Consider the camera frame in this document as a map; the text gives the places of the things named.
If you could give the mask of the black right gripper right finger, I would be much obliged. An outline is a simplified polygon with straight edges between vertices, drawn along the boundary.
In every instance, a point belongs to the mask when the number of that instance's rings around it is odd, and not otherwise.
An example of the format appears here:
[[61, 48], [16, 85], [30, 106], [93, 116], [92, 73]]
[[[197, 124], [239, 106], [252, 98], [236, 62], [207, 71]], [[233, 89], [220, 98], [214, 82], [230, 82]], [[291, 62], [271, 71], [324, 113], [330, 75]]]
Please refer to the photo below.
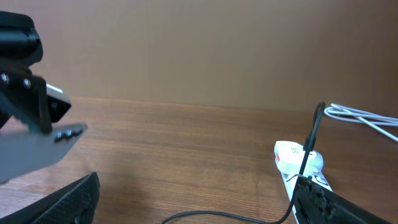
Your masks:
[[299, 224], [389, 224], [308, 177], [297, 179], [294, 207]]

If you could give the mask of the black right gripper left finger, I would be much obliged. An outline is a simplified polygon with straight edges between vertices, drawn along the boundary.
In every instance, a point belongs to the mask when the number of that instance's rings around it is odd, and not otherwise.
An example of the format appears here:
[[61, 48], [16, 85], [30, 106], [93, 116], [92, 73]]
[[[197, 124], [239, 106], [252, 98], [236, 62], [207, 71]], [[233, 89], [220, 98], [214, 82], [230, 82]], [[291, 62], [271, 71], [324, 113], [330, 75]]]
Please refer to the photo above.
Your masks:
[[1, 218], [1, 224], [91, 224], [99, 197], [99, 177], [92, 172]]

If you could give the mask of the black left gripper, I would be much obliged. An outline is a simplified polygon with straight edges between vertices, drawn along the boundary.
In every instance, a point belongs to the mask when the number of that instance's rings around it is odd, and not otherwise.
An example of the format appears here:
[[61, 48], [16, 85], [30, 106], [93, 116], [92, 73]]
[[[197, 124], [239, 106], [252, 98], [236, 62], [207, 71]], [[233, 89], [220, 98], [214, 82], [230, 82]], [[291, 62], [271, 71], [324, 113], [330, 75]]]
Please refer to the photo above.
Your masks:
[[62, 160], [84, 135], [86, 123], [56, 125], [71, 108], [69, 96], [46, 87], [24, 64], [1, 59], [1, 112], [29, 131], [1, 135], [1, 183]]

